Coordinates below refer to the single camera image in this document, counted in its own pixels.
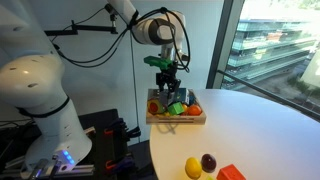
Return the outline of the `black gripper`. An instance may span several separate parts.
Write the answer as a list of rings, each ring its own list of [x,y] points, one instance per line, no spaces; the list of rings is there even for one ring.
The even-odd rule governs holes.
[[[165,85],[167,85],[169,92],[175,92],[179,87],[181,80],[176,78],[177,70],[177,63],[172,62],[167,70],[160,69],[160,73],[156,74],[156,84],[160,92],[165,90]]]

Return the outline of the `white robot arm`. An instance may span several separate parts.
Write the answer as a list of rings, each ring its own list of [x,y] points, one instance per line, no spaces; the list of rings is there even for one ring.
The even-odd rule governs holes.
[[[160,45],[161,55],[144,62],[157,66],[160,102],[174,102],[180,81],[178,62],[187,39],[185,17],[159,8],[141,16],[130,0],[107,0],[141,44]],[[25,0],[0,0],[0,47],[11,61],[0,69],[1,100],[35,120],[41,131],[27,150],[20,177],[36,180],[72,172],[92,148],[74,104],[61,85],[64,64]]]

